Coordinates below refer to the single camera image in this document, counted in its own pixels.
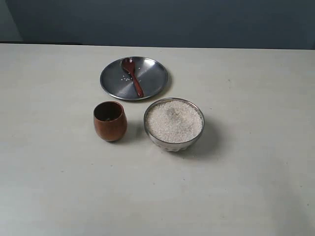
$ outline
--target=uncooked rice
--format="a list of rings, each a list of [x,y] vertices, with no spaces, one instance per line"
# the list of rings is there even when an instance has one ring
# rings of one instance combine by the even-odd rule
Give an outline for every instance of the uncooked rice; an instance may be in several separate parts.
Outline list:
[[[147,115],[148,131],[168,143],[183,143],[195,138],[202,129],[198,112],[181,101],[154,106]]]

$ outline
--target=brown cup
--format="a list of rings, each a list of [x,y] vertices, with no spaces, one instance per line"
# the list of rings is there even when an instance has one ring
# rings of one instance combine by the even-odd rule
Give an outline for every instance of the brown cup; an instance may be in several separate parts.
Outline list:
[[[94,109],[94,127],[98,136],[112,142],[121,139],[127,130],[124,108],[118,102],[103,102]]]

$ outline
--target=brown spoon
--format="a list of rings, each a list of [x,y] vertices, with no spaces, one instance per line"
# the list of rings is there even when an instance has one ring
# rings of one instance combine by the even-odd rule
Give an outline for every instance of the brown spoon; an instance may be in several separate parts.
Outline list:
[[[139,85],[139,82],[137,80],[137,77],[134,75],[134,68],[135,68],[135,63],[132,59],[129,59],[129,58],[125,58],[123,61],[122,61],[122,67],[125,71],[127,71],[132,80],[133,80],[133,85],[134,87],[136,88],[136,91],[137,91],[137,94],[139,97],[143,97],[143,91],[142,91],[142,88],[141,86]]]

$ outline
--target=metal bowl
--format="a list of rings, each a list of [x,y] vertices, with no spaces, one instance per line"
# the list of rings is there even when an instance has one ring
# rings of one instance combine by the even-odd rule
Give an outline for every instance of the metal bowl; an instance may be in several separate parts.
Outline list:
[[[158,104],[161,104],[161,103],[166,103],[166,102],[171,102],[171,101],[180,101],[180,102],[184,102],[188,105],[190,105],[192,108],[194,108],[198,114],[200,115],[201,117],[201,120],[202,120],[202,128],[201,128],[201,131],[200,133],[194,137],[193,139],[187,141],[187,142],[183,142],[183,143],[168,143],[168,142],[164,142],[158,138],[156,138],[154,135],[152,135],[148,128],[147,128],[147,124],[146,124],[146,120],[147,120],[147,116],[148,116],[148,113],[149,111],[156,105]],[[202,131],[203,131],[203,128],[205,126],[205,118],[201,112],[201,110],[196,106],[194,105],[193,103],[187,101],[187,100],[184,100],[184,99],[181,99],[181,98],[164,98],[164,99],[161,99],[161,100],[158,100],[156,102],[154,102],[153,104],[151,104],[146,112],[144,113],[144,117],[143,117],[143,122],[144,122],[144,129],[147,133],[147,135],[149,136],[149,138],[152,140],[153,143],[155,143],[157,146],[159,146],[160,148],[166,150],[166,151],[180,151],[180,150],[185,150],[186,148],[188,148],[190,145],[194,144],[201,136],[202,134]]]

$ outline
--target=round metal plate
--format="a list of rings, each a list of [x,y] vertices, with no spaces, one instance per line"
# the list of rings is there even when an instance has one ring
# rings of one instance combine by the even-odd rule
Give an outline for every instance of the round metal plate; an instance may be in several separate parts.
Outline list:
[[[121,67],[122,59],[110,63],[100,75],[103,89],[115,98],[122,100],[141,100],[152,97],[163,90],[168,74],[159,62],[143,57],[128,57],[135,62],[135,75],[143,90],[138,97],[130,75]]]

